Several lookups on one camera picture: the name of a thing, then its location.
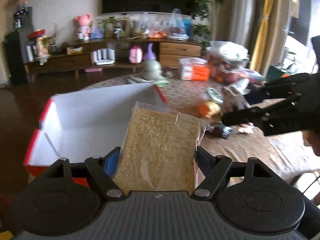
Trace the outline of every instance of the metal screw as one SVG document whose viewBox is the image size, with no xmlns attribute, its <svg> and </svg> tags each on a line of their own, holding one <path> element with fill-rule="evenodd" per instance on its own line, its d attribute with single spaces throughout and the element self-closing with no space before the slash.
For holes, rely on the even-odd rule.
<svg viewBox="0 0 320 240">
<path fill-rule="evenodd" d="M 107 196 L 109 197 L 121 197 L 122 194 L 123 192 L 119 189 L 111 189 L 107 192 Z"/>
<path fill-rule="evenodd" d="M 207 197 L 210 195 L 210 191 L 205 189 L 205 188 L 200 188 L 200 189 L 196 189 L 194 191 L 195 195 L 197 195 L 198 197 Z"/>
</svg>

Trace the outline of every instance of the person's hand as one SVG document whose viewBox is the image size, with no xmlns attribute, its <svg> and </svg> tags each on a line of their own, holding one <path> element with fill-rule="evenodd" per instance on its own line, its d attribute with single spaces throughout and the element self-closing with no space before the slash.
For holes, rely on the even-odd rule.
<svg viewBox="0 0 320 240">
<path fill-rule="evenodd" d="M 303 131 L 302 137 L 312 147 L 315 155 L 320 156 L 320 135 L 315 133 L 313 130 Z"/>
</svg>

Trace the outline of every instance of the orange box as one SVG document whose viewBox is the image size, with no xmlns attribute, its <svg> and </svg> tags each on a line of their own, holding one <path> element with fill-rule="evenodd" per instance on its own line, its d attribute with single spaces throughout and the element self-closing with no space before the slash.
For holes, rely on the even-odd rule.
<svg viewBox="0 0 320 240">
<path fill-rule="evenodd" d="M 210 68 L 202 58 L 182 58 L 180 62 L 180 79 L 193 81 L 208 81 Z"/>
</svg>

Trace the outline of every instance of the black circular cover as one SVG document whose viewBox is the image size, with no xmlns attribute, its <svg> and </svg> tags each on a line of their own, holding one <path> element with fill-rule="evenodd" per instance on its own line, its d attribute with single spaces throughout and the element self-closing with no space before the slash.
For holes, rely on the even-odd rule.
<svg viewBox="0 0 320 240">
<path fill-rule="evenodd" d="M 272 178 L 244 180 L 226 188 L 216 203 L 227 221 L 243 230 L 267 234 L 295 228 L 305 209 L 297 189 L 278 185 Z"/>
<path fill-rule="evenodd" d="M 29 187 L 13 206 L 23 229 L 42 236 L 71 233 L 89 223 L 100 200 L 91 189 L 60 178 L 46 179 L 43 187 Z"/>
</svg>

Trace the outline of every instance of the gray ribbed panel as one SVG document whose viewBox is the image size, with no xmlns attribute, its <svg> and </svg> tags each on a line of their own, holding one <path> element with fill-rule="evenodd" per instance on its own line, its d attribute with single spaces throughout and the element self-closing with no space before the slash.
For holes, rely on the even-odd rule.
<svg viewBox="0 0 320 240">
<path fill-rule="evenodd" d="M 292 231 L 279 236 L 241 232 L 223 221 L 212 204 L 192 200 L 187 192 L 132 192 L 108 203 L 92 224 L 76 233 L 46 237 L 22 232 L 15 240 L 300 240 Z"/>
</svg>

